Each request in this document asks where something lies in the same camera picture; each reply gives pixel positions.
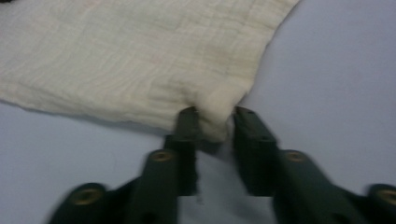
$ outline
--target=table surface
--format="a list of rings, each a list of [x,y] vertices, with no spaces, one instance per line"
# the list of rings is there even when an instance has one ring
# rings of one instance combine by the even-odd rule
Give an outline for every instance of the table surface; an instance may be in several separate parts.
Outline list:
[[[262,57],[242,103],[280,146],[308,153],[337,185],[396,185],[396,2],[302,0]],[[132,122],[65,117],[0,104],[0,223],[46,223],[87,182],[116,188],[138,176],[168,132]],[[198,153],[200,198],[179,223],[275,223],[269,199],[248,197],[231,144]]]

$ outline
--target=cloth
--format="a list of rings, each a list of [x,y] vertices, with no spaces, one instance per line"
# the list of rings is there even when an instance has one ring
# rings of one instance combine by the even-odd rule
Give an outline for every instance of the cloth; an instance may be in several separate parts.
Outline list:
[[[15,0],[0,5],[0,99],[41,111],[204,134],[250,90],[298,0]]]

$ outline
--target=towel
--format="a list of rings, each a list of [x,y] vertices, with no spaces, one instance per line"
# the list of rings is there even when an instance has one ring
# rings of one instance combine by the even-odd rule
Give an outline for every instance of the towel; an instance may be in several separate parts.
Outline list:
[[[0,5],[0,99],[171,130],[196,106],[223,140],[298,0],[15,0]]]

